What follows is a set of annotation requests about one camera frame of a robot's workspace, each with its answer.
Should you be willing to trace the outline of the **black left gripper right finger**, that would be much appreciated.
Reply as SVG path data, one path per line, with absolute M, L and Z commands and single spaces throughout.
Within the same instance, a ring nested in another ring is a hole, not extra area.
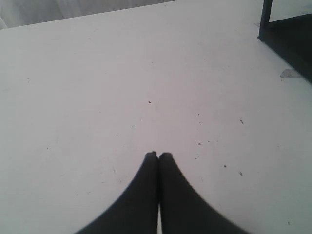
M 189 184 L 171 153 L 159 157 L 160 214 L 164 234 L 242 234 Z

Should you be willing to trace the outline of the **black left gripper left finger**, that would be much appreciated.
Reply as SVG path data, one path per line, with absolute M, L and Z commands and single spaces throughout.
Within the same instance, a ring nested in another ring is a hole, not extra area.
M 156 234 L 158 202 L 158 157 L 149 152 L 119 198 L 78 233 Z

